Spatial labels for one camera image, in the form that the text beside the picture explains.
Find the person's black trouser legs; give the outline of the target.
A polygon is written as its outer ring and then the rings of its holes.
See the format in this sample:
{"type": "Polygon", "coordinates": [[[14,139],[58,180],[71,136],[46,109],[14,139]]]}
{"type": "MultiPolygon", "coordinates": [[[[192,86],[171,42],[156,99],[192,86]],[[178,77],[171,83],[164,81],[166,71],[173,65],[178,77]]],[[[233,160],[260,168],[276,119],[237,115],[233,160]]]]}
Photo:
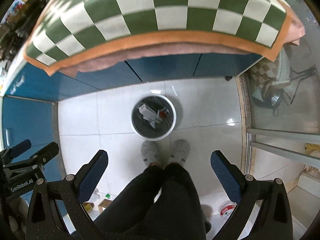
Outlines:
{"type": "Polygon", "coordinates": [[[176,163],[146,168],[94,223],[104,239],[206,239],[197,191],[176,163]]]}

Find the white round trash bin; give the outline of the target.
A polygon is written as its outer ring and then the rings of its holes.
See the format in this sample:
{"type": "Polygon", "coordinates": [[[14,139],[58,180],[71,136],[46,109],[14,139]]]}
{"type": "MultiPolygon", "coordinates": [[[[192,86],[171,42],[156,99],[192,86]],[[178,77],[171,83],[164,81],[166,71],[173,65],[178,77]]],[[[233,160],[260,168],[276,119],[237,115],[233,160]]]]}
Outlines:
{"type": "Polygon", "coordinates": [[[147,141],[160,141],[175,128],[176,108],[161,94],[147,94],[141,97],[131,111],[133,131],[147,141]]]}

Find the grey slipper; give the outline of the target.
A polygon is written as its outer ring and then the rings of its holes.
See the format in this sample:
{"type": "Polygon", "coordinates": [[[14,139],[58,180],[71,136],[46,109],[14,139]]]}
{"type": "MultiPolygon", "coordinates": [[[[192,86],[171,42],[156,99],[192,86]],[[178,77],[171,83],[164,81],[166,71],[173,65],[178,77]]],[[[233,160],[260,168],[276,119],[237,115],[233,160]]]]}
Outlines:
{"type": "Polygon", "coordinates": [[[159,165],[158,147],[153,141],[144,141],[140,148],[142,159],[146,167],[159,165]]]}
{"type": "Polygon", "coordinates": [[[176,163],[181,166],[185,165],[190,154],[189,142],[185,140],[176,140],[172,147],[169,155],[169,163],[176,163]]]}

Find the pink white long box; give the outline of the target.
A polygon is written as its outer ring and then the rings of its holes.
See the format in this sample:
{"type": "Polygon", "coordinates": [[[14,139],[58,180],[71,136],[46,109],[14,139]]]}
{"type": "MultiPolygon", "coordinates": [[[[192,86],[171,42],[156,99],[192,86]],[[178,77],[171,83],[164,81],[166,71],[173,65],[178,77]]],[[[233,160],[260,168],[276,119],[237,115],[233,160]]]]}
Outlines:
{"type": "Polygon", "coordinates": [[[153,109],[151,109],[149,106],[146,104],[141,105],[138,107],[138,110],[140,114],[143,116],[144,120],[156,122],[156,123],[161,123],[163,119],[159,116],[157,112],[155,112],[153,109]]]}

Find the grey right slipper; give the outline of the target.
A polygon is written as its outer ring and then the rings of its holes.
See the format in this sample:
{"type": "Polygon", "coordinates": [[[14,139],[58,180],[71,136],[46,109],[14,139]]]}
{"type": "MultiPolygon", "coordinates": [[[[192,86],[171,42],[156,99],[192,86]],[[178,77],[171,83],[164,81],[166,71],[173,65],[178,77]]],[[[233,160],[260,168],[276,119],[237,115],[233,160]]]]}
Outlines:
{"type": "Polygon", "coordinates": [[[185,165],[190,154],[189,142],[185,140],[176,140],[172,147],[169,155],[169,163],[176,163],[181,166],[185,165]]]}

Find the grey left slipper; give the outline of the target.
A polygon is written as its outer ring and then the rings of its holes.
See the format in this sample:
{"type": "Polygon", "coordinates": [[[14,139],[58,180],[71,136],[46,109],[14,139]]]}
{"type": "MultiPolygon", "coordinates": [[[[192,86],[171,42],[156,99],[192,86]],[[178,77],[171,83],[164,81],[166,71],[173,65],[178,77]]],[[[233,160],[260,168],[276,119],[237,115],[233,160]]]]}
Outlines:
{"type": "Polygon", "coordinates": [[[146,167],[159,165],[158,147],[153,141],[144,141],[140,148],[142,159],[146,167]]]}

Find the black gas stove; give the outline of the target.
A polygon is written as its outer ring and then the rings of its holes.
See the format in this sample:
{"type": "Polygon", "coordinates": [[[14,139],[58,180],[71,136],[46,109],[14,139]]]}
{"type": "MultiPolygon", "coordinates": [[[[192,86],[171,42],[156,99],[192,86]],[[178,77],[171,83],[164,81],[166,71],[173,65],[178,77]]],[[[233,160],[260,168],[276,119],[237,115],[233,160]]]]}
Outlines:
{"type": "Polygon", "coordinates": [[[1,24],[1,61],[12,61],[31,34],[46,0],[27,0],[18,13],[1,24]]]}

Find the green checkered table mat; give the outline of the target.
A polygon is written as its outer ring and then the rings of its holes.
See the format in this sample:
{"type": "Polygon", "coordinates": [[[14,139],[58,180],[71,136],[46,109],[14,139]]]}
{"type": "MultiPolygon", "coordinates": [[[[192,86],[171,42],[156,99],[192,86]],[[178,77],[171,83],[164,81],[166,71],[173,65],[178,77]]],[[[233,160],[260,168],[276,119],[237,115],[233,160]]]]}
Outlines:
{"type": "Polygon", "coordinates": [[[193,53],[255,53],[274,61],[305,28],[285,0],[50,0],[24,59],[48,75],[193,53]]]}

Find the blue kitchen cabinet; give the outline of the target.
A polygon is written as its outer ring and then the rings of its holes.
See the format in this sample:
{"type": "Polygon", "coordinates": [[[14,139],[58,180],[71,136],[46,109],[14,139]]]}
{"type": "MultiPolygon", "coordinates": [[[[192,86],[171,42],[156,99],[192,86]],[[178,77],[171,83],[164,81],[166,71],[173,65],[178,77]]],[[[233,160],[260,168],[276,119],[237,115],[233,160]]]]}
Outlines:
{"type": "Polygon", "coordinates": [[[48,76],[18,57],[2,79],[1,139],[5,147],[29,139],[26,157],[59,141],[61,154],[46,168],[49,180],[76,172],[102,148],[110,164],[99,189],[117,194],[143,169],[143,140],[132,129],[132,108],[145,94],[162,94],[174,104],[177,121],[161,148],[167,151],[176,139],[189,141],[187,168],[201,193],[214,192],[219,184],[207,163],[210,153],[220,149],[236,165],[242,161],[234,78],[257,59],[213,53],[146,57],[68,77],[48,76]]]}

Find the small cardboard box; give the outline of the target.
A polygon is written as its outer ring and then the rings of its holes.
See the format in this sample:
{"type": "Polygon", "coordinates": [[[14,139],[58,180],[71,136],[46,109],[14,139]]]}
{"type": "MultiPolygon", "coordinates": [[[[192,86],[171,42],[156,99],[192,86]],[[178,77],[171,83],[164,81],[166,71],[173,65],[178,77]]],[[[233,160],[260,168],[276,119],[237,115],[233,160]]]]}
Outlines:
{"type": "Polygon", "coordinates": [[[111,203],[112,203],[111,200],[109,200],[109,199],[103,199],[103,200],[98,204],[98,206],[99,206],[100,209],[106,209],[111,203]]]}

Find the red wrapper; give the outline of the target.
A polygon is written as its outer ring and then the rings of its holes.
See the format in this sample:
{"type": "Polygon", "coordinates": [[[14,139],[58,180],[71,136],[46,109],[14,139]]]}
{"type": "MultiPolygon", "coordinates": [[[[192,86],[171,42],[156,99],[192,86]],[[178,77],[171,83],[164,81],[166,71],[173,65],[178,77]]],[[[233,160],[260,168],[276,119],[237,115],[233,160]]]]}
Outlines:
{"type": "Polygon", "coordinates": [[[165,111],[162,111],[162,112],[159,113],[159,116],[161,118],[166,118],[167,117],[167,113],[165,111]]]}

